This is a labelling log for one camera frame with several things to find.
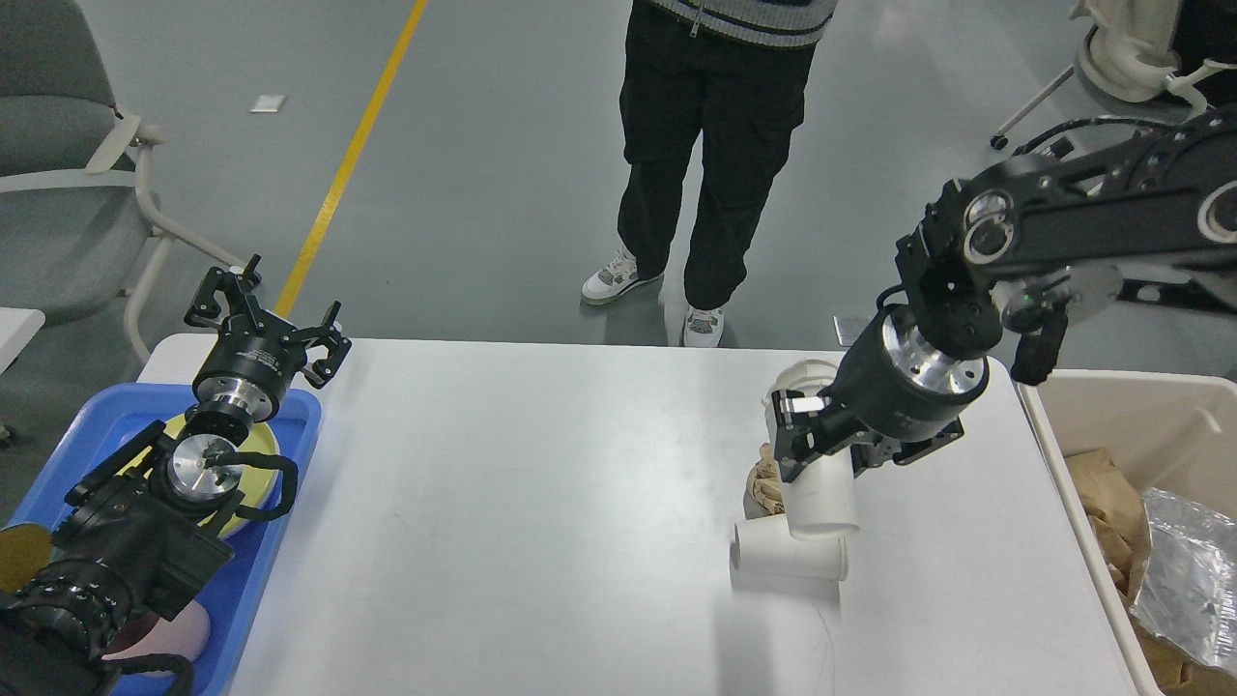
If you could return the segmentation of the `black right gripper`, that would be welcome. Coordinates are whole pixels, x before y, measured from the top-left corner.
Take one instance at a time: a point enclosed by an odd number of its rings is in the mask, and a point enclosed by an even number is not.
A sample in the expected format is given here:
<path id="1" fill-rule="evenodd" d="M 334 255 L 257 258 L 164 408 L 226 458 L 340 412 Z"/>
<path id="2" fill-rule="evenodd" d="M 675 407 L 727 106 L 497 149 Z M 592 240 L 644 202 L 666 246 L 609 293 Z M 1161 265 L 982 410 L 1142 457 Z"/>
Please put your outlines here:
<path id="1" fill-rule="evenodd" d="M 954 360 L 928 342 L 908 305 L 872 316 L 829 387 L 769 393 L 769 445 L 783 485 L 849 446 L 854 478 L 883 464 L 909 466 L 964 436 L 955 422 L 990 384 L 985 359 Z"/>

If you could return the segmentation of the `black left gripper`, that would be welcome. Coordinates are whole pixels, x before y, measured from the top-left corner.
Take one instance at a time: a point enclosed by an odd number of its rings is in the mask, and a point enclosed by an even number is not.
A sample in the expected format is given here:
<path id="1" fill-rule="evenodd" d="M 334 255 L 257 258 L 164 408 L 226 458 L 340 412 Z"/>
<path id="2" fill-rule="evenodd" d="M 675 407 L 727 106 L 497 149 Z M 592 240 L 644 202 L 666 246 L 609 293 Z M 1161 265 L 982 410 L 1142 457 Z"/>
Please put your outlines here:
<path id="1" fill-rule="evenodd" d="M 320 391 L 353 349 L 353 339 L 336 325 L 341 303 L 329 304 L 318 325 L 296 329 L 296 347 L 278 336 L 260 336 L 261 307 L 255 295 L 262 281 L 260 263 L 261 256 L 252 255 L 242 266 L 212 266 L 190 297 L 186 325 L 219 336 L 190 382 L 197 399 L 190 427 L 268 422 L 281 410 L 294 375 Z"/>

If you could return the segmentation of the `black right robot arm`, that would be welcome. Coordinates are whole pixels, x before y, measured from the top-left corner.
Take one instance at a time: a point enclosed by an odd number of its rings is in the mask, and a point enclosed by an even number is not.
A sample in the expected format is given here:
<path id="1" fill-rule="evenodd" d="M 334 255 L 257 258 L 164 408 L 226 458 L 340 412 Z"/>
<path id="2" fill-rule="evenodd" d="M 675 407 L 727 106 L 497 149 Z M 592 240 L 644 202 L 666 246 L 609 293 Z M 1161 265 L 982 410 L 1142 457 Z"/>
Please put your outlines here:
<path id="1" fill-rule="evenodd" d="M 1071 323 L 1136 299 L 1122 263 L 1233 274 L 1235 132 L 1225 105 L 1076 158 L 1021 147 L 945 182 L 831 382 L 769 394 L 783 488 L 826 455 L 849 452 L 860 476 L 960 439 L 1007 333 L 1021 337 L 1011 378 L 1047 382 Z"/>

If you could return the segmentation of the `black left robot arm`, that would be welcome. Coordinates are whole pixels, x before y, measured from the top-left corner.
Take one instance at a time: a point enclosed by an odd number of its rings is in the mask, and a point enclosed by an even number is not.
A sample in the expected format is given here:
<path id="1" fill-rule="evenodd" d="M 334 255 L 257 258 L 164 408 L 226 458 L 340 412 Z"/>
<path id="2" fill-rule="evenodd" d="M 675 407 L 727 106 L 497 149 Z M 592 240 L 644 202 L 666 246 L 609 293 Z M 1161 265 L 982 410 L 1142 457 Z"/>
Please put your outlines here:
<path id="1" fill-rule="evenodd" d="M 66 493 L 71 516 L 49 532 L 56 559 L 2 593 L 5 695 L 106 695 L 131 674 L 167 671 L 172 695 L 194 684 L 176 653 L 106 660 L 129 622 L 174 621 L 234 550 L 233 519 L 271 523 L 301 488 L 291 457 L 246 452 L 255 424 L 278 414 L 294 376 L 320 389 L 335 378 L 353 340 L 329 304 L 301 329 L 260 307 L 259 256 L 208 269 L 187 325 L 216 331 L 190 383 L 193 404 L 177 435 L 155 420 L 106 455 Z"/>

